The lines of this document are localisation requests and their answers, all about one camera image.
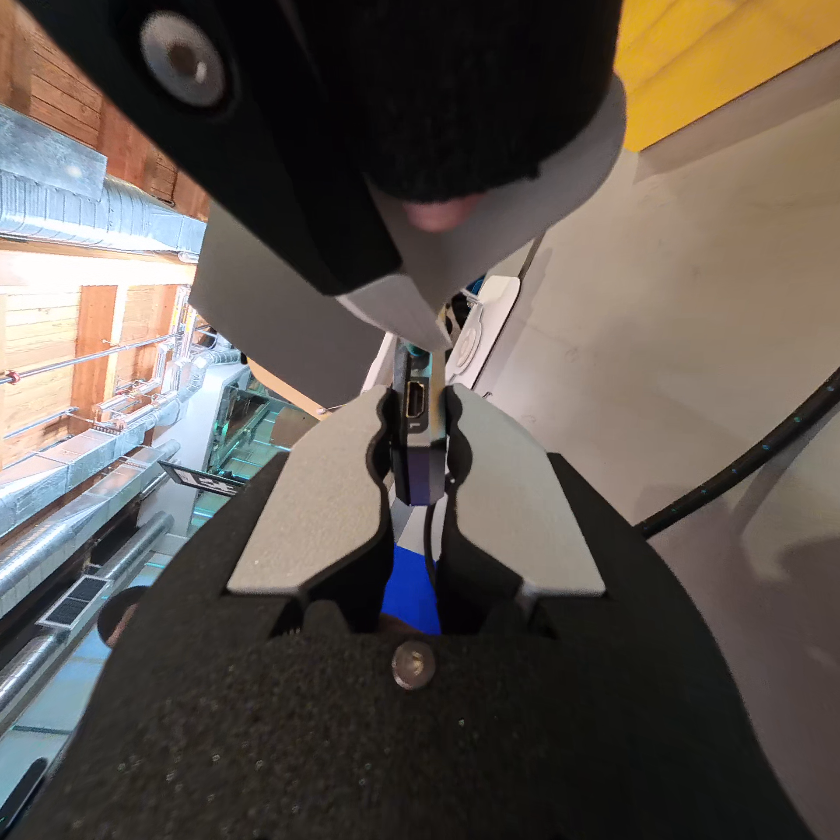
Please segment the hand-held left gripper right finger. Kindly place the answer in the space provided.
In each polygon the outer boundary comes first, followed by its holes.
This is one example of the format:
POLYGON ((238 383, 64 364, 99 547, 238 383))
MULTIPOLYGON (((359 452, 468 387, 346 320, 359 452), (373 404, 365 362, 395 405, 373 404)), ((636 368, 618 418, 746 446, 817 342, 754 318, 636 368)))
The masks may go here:
POLYGON ((443 634, 476 634, 500 605, 527 623, 606 585, 545 449, 462 384, 446 388, 450 484, 436 567, 443 634))

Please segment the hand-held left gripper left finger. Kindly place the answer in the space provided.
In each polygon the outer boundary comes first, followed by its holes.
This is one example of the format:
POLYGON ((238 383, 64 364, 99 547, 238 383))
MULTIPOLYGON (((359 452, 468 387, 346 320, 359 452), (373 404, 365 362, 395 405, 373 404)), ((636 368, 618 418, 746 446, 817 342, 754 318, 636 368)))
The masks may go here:
POLYGON ((290 451, 227 582, 231 595, 331 601, 355 632, 377 629, 393 571, 385 478, 393 393, 376 385, 290 451))

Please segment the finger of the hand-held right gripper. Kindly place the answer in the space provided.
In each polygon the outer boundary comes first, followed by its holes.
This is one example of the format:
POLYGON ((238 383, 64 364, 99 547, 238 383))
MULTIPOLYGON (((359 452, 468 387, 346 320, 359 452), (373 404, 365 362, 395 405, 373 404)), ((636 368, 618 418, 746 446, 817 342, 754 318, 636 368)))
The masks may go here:
POLYGON ((335 300, 356 318, 422 351, 444 353, 452 348, 445 325, 413 279, 402 272, 373 280, 335 300))
POLYGON ((405 300, 433 308, 485 275, 538 234, 584 205, 611 174, 627 124, 626 94, 618 77, 595 116, 565 147, 525 178, 489 191, 464 223, 441 234, 411 224, 402 205, 373 188, 372 195, 403 259, 406 280, 378 280, 366 288, 366 316, 388 317, 405 300))

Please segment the grey video switch box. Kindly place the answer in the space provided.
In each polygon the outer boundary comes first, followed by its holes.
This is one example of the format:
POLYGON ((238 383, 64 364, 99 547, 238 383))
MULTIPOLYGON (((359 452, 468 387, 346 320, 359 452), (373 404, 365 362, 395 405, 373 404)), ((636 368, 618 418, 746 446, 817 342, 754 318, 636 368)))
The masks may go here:
POLYGON ((392 472, 397 497, 411 507, 428 507, 445 492, 445 353, 430 353, 428 377, 406 373, 404 340, 395 347, 392 391, 392 472))

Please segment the blue plastic bin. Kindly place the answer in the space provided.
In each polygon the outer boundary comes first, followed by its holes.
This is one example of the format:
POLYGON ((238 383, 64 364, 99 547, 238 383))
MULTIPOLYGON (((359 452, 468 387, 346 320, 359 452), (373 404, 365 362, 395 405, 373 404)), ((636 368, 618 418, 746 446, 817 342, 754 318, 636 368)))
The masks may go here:
POLYGON ((425 635, 440 635, 437 602, 422 553, 394 547, 381 613, 425 635))

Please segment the yellow plastic bin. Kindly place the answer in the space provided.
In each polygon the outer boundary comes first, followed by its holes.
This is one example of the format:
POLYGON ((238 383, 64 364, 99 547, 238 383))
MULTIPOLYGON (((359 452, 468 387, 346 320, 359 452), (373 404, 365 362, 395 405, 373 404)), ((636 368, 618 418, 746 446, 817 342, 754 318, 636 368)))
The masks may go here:
POLYGON ((639 152, 839 39, 838 1, 625 1, 615 68, 639 152))

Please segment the grey desk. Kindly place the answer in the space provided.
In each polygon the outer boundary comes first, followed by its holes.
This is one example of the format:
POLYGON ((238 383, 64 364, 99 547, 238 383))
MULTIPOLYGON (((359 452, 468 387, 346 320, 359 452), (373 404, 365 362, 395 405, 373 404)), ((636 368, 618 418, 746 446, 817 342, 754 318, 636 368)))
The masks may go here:
MULTIPOLYGON (((476 389, 629 522, 838 368, 838 45, 640 153, 493 272, 520 296, 476 389)), ((838 838, 838 408, 651 543, 814 834, 838 838)))

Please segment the person's right hand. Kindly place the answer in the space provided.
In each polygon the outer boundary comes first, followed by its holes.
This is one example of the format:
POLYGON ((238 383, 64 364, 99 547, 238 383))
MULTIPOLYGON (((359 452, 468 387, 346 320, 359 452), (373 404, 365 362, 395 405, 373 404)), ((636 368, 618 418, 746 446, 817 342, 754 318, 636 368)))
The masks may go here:
POLYGON ((479 204, 482 195, 462 196, 431 203, 403 203, 408 222, 430 234, 441 234, 466 221, 479 204))

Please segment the white panel base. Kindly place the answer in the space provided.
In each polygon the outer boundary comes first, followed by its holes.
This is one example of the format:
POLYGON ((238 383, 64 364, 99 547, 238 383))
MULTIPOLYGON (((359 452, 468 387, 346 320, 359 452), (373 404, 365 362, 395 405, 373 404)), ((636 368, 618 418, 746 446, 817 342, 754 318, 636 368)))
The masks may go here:
POLYGON ((476 385, 518 300, 516 276, 488 276, 477 294, 466 290, 469 314, 446 363, 446 385, 476 385))

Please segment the silver ventilation duct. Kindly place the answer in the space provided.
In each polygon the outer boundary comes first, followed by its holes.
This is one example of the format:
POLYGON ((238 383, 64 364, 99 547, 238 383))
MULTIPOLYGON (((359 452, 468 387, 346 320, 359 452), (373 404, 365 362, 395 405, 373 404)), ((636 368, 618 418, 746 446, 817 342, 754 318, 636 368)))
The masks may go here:
POLYGON ((197 259, 204 222, 106 169, 104 155, 2 106, 2 237, 197 259))
POLYGON ((140 497, 158 476, 160 462, 181 449, 170 440, 142 447, 90 489, 50 514, 1 554, 1 616, 15 609, 104 525, 140 497))

